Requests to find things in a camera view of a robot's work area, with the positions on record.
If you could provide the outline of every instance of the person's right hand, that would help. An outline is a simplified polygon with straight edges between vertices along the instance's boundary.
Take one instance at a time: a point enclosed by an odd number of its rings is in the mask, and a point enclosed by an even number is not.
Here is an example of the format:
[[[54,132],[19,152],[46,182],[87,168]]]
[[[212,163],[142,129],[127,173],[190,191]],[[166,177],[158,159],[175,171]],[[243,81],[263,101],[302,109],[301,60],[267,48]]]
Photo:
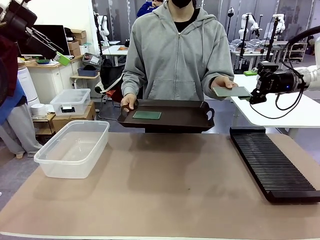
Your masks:
[[[127,95],[125,95],[123,97],[123,99],[121,100],[121,107],[124,106],[124,105],[129,105],[129,108],[131,110],[134,109],[134,104],[135,104],[135,101],[137,100],[137,96],[134,95],[133,93],[128,93]]]

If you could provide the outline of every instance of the transparent plastic bin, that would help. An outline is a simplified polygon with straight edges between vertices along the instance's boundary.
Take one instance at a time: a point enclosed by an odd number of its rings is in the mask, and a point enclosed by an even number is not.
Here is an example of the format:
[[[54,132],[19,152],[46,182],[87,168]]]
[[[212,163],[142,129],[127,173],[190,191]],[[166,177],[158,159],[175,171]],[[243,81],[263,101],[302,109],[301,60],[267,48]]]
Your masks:
[[[85,179],[108,142],[109,127],[106,121],[71,121],[35,154],[34,161],[48,177]]]
[[[65,89],[60,92],[50,104],[55,115],[82,115],[90,103],[90,89]]]

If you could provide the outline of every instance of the black monitor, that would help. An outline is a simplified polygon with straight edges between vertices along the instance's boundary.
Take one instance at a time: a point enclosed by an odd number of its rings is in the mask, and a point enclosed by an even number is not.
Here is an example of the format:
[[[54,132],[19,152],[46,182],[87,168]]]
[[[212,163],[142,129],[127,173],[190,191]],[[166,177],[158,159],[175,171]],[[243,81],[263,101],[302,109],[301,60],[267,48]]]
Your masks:
[[[34,29],[45,35],[55,45],[60,47],[63,55],[70,55],[67,37],[63,25],[34,25]],[[19,50],[22,56],[41,56],[38,52],[28,48],[23,43],[18,42]]]

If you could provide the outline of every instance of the black rack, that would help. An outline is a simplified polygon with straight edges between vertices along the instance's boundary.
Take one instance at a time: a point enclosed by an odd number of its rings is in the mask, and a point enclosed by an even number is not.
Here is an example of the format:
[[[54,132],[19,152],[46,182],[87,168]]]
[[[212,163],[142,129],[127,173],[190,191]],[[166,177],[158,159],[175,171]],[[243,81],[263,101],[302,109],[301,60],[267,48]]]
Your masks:
[[[320,202],[320,191],[311,185],[266,135],[265,128],[231,127],[230,136],[269,202]]]

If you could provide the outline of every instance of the gray hoodie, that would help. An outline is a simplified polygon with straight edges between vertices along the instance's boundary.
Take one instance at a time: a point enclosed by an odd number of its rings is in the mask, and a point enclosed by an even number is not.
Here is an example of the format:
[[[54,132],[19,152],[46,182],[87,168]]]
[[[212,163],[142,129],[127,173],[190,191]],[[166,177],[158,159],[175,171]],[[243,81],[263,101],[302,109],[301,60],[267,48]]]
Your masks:
[[[203,101],[204,93],[217,99],[212,79],[234,79],[226,31],[201,8],[179,33],[166,1],[134,22],[123,73],[123,96],[143,86],[144,99]]]

